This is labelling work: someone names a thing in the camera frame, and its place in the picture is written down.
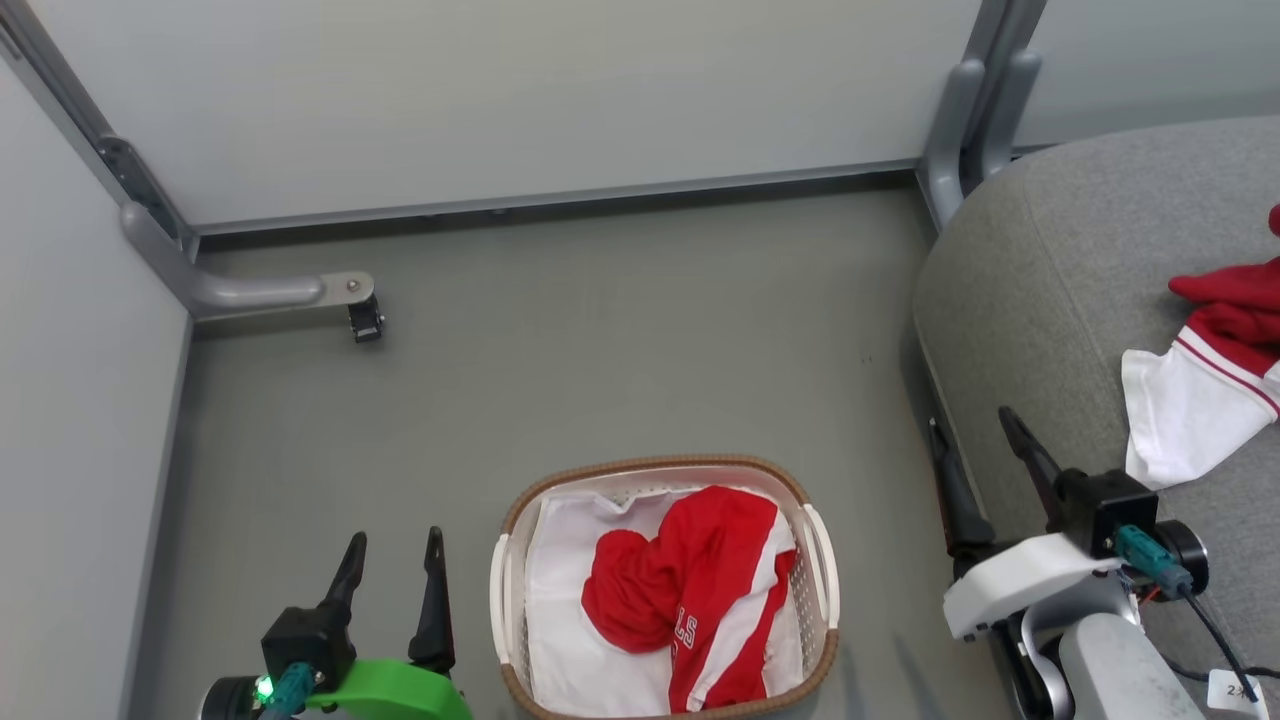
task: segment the basket handle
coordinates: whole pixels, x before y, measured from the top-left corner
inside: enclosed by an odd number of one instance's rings
[[[497,544],[493,546],[493,560],[489,562],[489,626],[493,632],[493,650],[498,652],[498,662],[511,665],[511,641],[507,638],[507,619],[511,616],[507,607],[507,541],[511,536],[503,533],[498,536]]]
[[[822,515],[809,503],[804,505],[804,511],[809,524],[805,544],[809,546],[809,557],[815,565],[818,597],[824,598],[820,603],[822,619],[827,621],[827,628],[836,629],[840,626],[840,573],[836,570],[836,551],[831,546],[831,536],[827,534],[827,524],[822,521]]]

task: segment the white plastic basket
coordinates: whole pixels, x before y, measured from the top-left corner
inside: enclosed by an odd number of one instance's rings
[[[835,661],[838,643],[840,579],[827,527],[809,503],[808,495],[785,470],[756,457],[654,457],[561,473],[521,495],[507,514],[489,566],[489,620],[503,680],[525,710],[544,720],[567,717],[539,706],[530,683],[525,561],[543,500],[590,491],[622,502],[636,495],[708,486],[737,487],[765,495],[778,503],[791,525],[797,552],[790,582],[800,621],[805,680],[795,689],[768,700],[682,715],[712,720],[772,712],[799,702],[822,683]]]

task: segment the metal bar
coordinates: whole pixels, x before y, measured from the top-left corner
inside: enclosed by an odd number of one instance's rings
[[[137,150],[111,129],[106,117],[24,0],[0,0],[0,37],[8,38],[5,46],[17,59],[31,65],[124,192],[151,209],[169,237],[184,251],[193,254],[198,240],[196,233],[182,219],[178,208],[156,182]]]
[[[987,58],[984,60],[987,77],[983,79],[982,88],[978,91],[975,101],[977,111],[972,118],[969,118],[968,127],[965,128],[964,143],[966,146],[973,141],[974,135],[977,135],[978,127],[987,122],[991,100],[997,94],[1000,85],[1004,82],[1005,69],[1009,65],[1009,60],[1015,53],[1024,50],[1027,44],[1030,42],[1032,35],[1036,32],[1036,26],[1039,23],[1039,18],[1044,13],[1044,5],[1047,1],[1048,0],[1010,0],[1009,5],[1005,8],[1000,28],[992,40],[991,50],[987,53]]]
[[[973,164],[970,178],[989,179],[1014,160],[1014,135],[1023,119],[1027,100],[1039,76],[1041,55],[1034,50],[1019,50],[1009,59],[1005,79],[991,101],[987,122],[978,126],[966,155]]]
[[[97,109],[97,104],[27,3],[0,0],[0,26],[4,26],[17,51],[26,58],[90,142],[96,143],[100,137],[111,132],[106,117]]]
[[[964,49],[964,60],[982,60],[987,63],[991,46],[1000,32],[1000,24],[1005,18],[1005,10],[1011,0],[982,0],[978,6],[978,17],[973,22],[973,31],[969,33],[969,44]]]
[[[960,149],[964,146],[965,119],[973,114],[986,68],[982,60],[964,60],[951,68],[938,101],[938,113],[929,129],[924,158],[916,170],[920,190],[941,231],[964,201],[960,187]]]
[[[201,270],[174,246],[151,213],[133,201],[120,208],[120,228],[138,255],[196,320],[349,306],[370,301],[374,296],[374,278],[360,272],[238,279]]]

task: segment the white wall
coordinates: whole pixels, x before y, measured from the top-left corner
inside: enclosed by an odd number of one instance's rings
[[[1018,145],[1280,113],[1276,0],[1050,0]]]
[[[911,159],[979,5],[29,1],[204,229]]]
[[[0,63],[6,720],[115,717],[129,683],[188,322],[116,211]]]

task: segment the black cable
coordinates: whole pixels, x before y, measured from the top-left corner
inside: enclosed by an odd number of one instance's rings
[[[1188,680],[1196,680],[1197,683],[1208,682],[1208,673],[1196,673],[1194,670],[1188,670],[1181,665],[1179,665],[1175,660],[1165,655],[1164,652],[1160,653],[1160,657],[1165,661],[1165,665],[1169,665],[1170,670],[1181,675],[1183,678],[1187,678]]]
[[[1170,659],[1165,653],[1160,653],[1160,657],[1161,660],[1165,661],[1165,665],[1169,665],[1169,669],[1172,670],[1175,674],[1181,675],[1188,680],[1196,680],[1197,683],[1208,682],[1208,673],[1197,673],[1194,670],[1188,670],[1185,666],[1179,665],[1176,660]],[[1254,678],[1271,678],[1275,680],[1280,680],[1280,670],[1262,667],[1261,665],[1251,665],[1249,667],[1245,667],[1244,674],[1253,675]]]
[[[1199,601],[1196,600],[1194,594],[1192,594],[1192,588],[1188,585],[1181,585],[1180,589],[1183,593],[1183,598],[1187,601],[1187,605],[1190,605],[1192,610],[1194,610],[1196,614],[1199,615],[1201,623],[1204,623],[1204,629],[1208,630],[1208,634],[1213,635],[1213,642],[1217,643],[1219,650],[1221,650],[1222,655],[1226,656],[1226,664],[1231,666],[1231,670],[1235,670],[1235,676],[1236,679],[1240,680],[1242,685],[1240,689],[1244,691],[1244,697],[1249,698],[1249,702],[1257,703],[1258,694],[1253,692],[1253,685],[1249,684],[1249,679],[1244,676],[1245,675],[1244,667],[1240,665],[1240,659],[1235,656],[1235,651],[1231,650],[1231,646],[1226,642],[1226,638],[1224,638],[1222,633],[1219,632],[1217,625],[1215,625],[1213,621],[1208,619],[1208,615],[1204,614],[1204,609],[1201,607]]]

